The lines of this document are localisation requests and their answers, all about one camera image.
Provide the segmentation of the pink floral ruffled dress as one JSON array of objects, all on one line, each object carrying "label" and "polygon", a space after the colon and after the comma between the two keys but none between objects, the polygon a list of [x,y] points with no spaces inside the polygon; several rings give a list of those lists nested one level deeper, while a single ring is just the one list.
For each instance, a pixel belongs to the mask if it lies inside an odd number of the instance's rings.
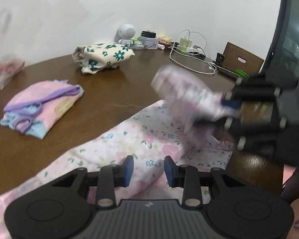
[{"label": "pink floral ruffled dress", "polygon": [[156,103],[142,109],[109,131],[85,144],[68,150],[20,186],[0,196],[0,238],[10,234],[4,211],[15,199],[79,167],[98,171],[120,164],[128,155],[134,158],[132,180],[127,188],[115,191],[117,200],[180,198],[179,189],[169,189],[163,170],[164,157],[193,162],[200,170],[225,168],[232,144],[213,136],[214,128],[193,126],[199,118],[218,120],[236,115],[222,104],[222,95],[182,68],[168,65],[156,73],[152,87],[160,96]]}]

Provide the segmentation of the green marker pen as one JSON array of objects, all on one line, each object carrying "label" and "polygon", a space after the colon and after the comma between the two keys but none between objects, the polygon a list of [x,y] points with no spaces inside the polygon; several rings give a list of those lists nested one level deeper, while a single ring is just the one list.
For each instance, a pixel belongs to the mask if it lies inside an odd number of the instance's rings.
[{"label": "green marker pen", "polygon": [[243,78],[247,78],[248,77],[248,74],[246,74],[244,71],[242,71],[240,69],[236,69],[234,73],[237,74],[237,75],[239,75],[239,76],[241,76],[241,77],[243,77]]}]

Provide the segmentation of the brown cardboard box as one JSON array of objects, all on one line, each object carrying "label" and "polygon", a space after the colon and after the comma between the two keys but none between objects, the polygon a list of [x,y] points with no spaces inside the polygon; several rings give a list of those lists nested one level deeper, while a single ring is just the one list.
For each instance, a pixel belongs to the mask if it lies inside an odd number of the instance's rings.
[{"label": "brown cardboard box", "polygon": [[241,70],[247,75],[258,73],[264,63],[262,58],[230,42],[226,44],[223,55],[225,68]]}]

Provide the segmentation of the black phone clip stand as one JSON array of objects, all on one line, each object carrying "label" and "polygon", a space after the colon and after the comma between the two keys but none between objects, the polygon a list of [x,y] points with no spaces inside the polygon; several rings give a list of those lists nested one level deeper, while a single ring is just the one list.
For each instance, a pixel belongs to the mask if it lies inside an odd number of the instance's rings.
[{"label": "black phone clip stand", "polygon": [[214,64],[216,64],[216,66],[218,67],[222,67],[222,64],[225,60],[225,56],[222,53],[217,53],[216,54],[216,59],[213,61]]}]

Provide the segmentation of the white power strip with charger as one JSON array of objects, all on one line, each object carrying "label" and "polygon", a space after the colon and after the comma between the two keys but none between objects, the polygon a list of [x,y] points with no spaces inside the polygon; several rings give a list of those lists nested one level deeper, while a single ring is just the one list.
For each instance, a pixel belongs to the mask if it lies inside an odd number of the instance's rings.
[{"label": "white power strip with charger", "polygon": [[198,45],[192,45],[192,41],[186,38],[180,38],[176,50],[188,56],[193,56],[201,60],[206,59],[205,51]]}]

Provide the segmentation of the pink purple folded garment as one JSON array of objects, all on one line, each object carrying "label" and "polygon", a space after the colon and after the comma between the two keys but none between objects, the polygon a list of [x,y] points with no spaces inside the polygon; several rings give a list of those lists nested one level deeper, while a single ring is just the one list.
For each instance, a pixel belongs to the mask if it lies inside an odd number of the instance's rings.
[{"label": "pink purple folded garment", "polygon": [[80,85],[72,85],[68,80],[37,82],[7,103],[0,125],[43,139],[83,93]]}]

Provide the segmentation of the grey box with black device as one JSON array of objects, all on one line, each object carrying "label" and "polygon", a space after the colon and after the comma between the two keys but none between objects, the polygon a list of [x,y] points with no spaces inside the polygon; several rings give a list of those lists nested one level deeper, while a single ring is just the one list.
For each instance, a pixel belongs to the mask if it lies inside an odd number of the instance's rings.
[{"label": "grey box with black device", "polygon": [[154,31],[143,30],[138,37],[146,50],[155,50],[158,48],[159,39]]}]

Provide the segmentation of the cream teal floral folded cloth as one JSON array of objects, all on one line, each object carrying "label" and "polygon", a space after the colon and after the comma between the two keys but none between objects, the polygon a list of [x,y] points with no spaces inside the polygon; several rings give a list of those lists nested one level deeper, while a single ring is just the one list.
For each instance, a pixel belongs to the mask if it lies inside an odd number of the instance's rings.
[{"label": "cream teal floral folded cloth", "polygon": [[116,69],[121,62],[135,56],[134,51],[119,43],[97,43],[78,46],[72,53],[73,60],[83,74],[96,74],[104,69]]}]

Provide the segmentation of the white astronaut figurine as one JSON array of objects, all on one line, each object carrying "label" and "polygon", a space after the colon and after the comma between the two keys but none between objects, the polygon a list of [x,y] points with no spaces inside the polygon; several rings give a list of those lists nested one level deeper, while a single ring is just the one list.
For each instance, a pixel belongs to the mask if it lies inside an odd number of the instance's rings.
[{"label": "white astronaut figurine", "polygon": [[130,47],[133,44],[132,38],[135,34],[136,30],[132,24],[123,24],[118,27],[114,41],[118,44]]}]

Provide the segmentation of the clear plastic snack bag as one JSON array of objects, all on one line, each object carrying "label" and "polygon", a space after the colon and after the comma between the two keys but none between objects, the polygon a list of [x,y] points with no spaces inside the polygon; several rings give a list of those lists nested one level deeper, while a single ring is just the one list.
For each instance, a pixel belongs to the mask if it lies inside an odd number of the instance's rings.
[{"label": "clear plastic snack bag", "polygon": [[13,77],[22,71],[25,61],[15,55],[5,55],[0,59],[0,90],[2,90]]}]

